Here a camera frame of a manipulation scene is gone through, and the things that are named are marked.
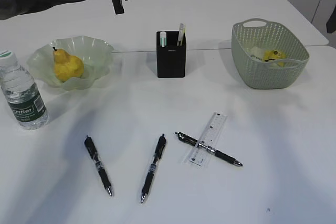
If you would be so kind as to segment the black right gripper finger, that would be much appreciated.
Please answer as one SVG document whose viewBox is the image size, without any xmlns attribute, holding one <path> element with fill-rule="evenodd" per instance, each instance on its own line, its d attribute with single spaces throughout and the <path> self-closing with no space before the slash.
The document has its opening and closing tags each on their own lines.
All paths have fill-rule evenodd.
<svg viewBox="0 0 336 224">
<path fill-rule="evenodd" d="M 326 23 L 326 29 L 328 34 L 332 34 L 336 31 L 336 7 Z"/>
</svg>

